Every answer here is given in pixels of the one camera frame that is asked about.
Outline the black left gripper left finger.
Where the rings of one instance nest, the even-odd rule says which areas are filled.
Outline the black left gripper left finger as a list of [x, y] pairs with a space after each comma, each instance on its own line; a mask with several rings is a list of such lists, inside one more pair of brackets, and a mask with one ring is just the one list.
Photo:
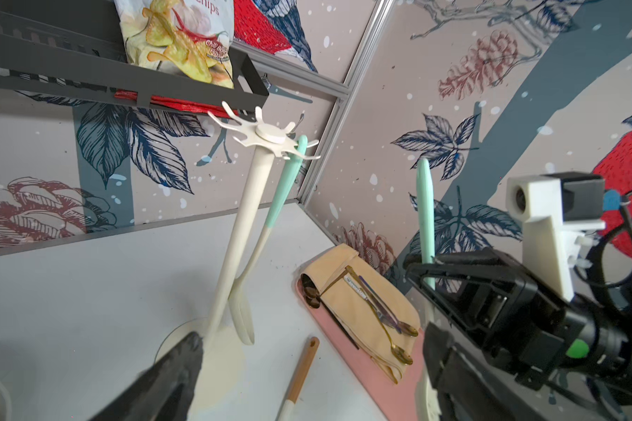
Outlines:
[[189, 333], [95, 420], [186, 420], [203, 363], [202, 338]]

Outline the mint handle cream skimmer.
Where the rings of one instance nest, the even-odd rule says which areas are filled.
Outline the mint handle cream skimmer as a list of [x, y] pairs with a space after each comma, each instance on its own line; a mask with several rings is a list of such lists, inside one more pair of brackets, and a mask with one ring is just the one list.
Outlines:
[[230, 307], [233, 325], [239, 339], [243, 345], [252, 346], [255, 343], [255, 328], [251, 314], [249, 300], [243, 289], [244, 282], [256, 266], [263, 249], [270, 237], [270, 234], [277, 222], [277, 218], [287, 200], [293, 184], [297, 179], [299, 169], [302, 166], [302, 158], [295, 154], [290, 154], [290, 158], [286, 161], [282, 175], [277, 184], [277, 189], [270, 206], [267, 218], [265, 219], [263, 230], [258, 238], [249, 262], [244, 268], [242, 274], [235, 280], [231, 289], [228, 303]]

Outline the cream utensil rack stand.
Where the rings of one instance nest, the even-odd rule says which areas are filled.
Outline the cream utensil rack stand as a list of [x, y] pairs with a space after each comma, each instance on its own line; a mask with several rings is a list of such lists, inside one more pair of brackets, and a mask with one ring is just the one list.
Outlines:
[[302, 135], [297, 140], [290, 138], [295, 128], [290, 123], [285, 128], [272, 126], [263, 120], [263, 111], [257, 108], [252, 121], [237, 116], [232, 108], [222, 105], [230, 118], [228, 122], [215, 119], [215, 123], [228, 131], [245, 135], [243, 147], [254, 150], [249, 175], [242, 194], [228, 249], [219, 274], [212, 310], [205, 319], [193, 319], [176, 328], [159, 348], [159, 356], [167, 354], [178, 340], [188, 333], [199, 333], [203, 337], [204, 356], [198, 376], [194, 399], [187, 419], [194, 420], [217, 405], [239, 382], [245, 368], [245, 357], [230, 312], [228, 298], [235, 280], [242, 274], [247, 263], [242, 257], [249, 241], [251, 228], [267, 186], [271, 167], [275, 160], [286, 163], [290, 154], [304, 161], [310, 160], [308, 149], [316, 147], [317, 140]]

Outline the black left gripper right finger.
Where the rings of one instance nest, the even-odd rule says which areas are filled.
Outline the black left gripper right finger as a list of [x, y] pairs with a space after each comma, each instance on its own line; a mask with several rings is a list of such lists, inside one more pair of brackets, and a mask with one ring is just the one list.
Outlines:
[[424, 333], [426, 420], [542, 420], [496, 375], [435, 324]]

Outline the wood handle cream skimmer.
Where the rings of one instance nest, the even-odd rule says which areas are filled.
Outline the wood handle cream skimmer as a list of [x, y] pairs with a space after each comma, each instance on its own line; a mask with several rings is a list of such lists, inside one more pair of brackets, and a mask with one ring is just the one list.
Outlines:
[[300, 356], [300, 360], [293, 374], [290, 387], [286, 393], [285, 400], [281, 405], [277, 421], [291, 420], [295, 406], [298, 403], [299, 395], [304, 387], [305, 380], [307, 379], [319, 346], [320, 340], [317, 337], [312, 337], [307, 340], [304, 351]]

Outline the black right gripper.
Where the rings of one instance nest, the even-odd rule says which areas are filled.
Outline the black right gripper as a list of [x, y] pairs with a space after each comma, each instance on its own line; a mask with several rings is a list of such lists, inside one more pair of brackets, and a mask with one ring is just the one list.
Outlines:
[[405, 278], [487, 363], [540, 389], [560, 368], [589, 361], [587, 314], [545, 286], [512, 256], [487, 248], [405, 263]]

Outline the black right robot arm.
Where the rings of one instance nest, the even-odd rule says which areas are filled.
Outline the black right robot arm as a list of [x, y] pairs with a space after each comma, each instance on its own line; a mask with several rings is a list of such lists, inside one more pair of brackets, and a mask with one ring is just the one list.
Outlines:
[[512, 256], [487, 248], [442, 254], [433, 263], [411, 261], [406, 277], [493, 367], [529, 388], [549, 385], [558, 370], [606, 385], [620, 405], [632, 405], [632, 270], [616, 288], [628, 300], [618, 307], [602, 254], [620, 237], [632, 245], [632, 215], [621, 208], [619, 226], [603, 235], [580, 274], [590, 298], [563, 299]]

